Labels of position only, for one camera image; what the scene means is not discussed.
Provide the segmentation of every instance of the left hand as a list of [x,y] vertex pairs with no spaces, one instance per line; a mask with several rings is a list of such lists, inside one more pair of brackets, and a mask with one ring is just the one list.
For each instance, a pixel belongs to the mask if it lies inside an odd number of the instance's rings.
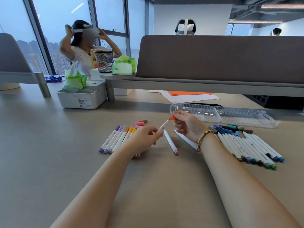
[[124,147],[128,147],[128,152],[134,155],[144,152],[156,144],[156,141],[163,136],[162,132],[158,132],[155,126],[141,126],[134,134],[124,143]]
[[100,37],[99,37],[100,39],[105,40],[108,38],[108,35],[102,29],[99,29],[99,32],[100,32]]

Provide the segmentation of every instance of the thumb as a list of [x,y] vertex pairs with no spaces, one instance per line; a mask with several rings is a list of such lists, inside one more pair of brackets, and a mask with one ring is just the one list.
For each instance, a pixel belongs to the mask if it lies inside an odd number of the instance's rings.
[[185,122],[187,119],[188,119],[188,116],[187,115],[183,115],[183,114],[180,114],[176,111],[173,112],[173,115],[174,117],[176,117],[176,119],[182,121],[182,122]]
[[163,133],[158,131],[155,134],[151,135],[153,138],[153,142],[156,142],[158,139],[160,139],[163,136]]

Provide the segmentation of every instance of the white wall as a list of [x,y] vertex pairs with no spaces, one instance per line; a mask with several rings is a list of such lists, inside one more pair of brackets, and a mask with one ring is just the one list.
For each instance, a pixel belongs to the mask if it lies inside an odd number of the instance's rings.
[[304,36],[304,18],[284,22],[282,24],[270,25],[262,28],[254,28],[252,36],[269,36],[274,28],[282,29],[280,36]]
[[154,34],[174,35],[180,20],[192,19],[195,35],[225,35],[231,8],[231,4],[155,5]]

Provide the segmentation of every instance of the gray partition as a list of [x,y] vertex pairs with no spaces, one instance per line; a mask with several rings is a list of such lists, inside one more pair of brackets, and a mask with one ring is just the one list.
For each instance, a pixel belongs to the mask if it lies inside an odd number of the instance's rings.
[[147,35],[137,77],[304,84],[303,37]]
[[51,97],[43,73],[33,73],[12,35],[0,33],[0,82],[38,84]]

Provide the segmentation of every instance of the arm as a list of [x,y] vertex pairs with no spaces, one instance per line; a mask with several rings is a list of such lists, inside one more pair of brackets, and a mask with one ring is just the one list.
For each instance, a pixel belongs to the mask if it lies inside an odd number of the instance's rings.
[[[174,116],[177,131],[194,142],[208,130],[189,113],[177,111]],[[283,204],[213,134],[203,138],[200,148],[233,228],[301,227]]]
[[60,42],[60,52],[63,53],[71,61],[75,58],[75,52],[71,48],[71,38],[73,37],[71,27],[65,25],[66,36]]
[[109,44],[113,52],[115,53],[114,58],[122,56],[123,55],[122,52],[120,51],[118,46],[109,38],[109,36],[102,29],[99,29],[99,31],[100,31],[100,39],[105,40]]
[[51,228],[103,228],[131,158],[162,136],[155,126],[142,126],[101,166]]

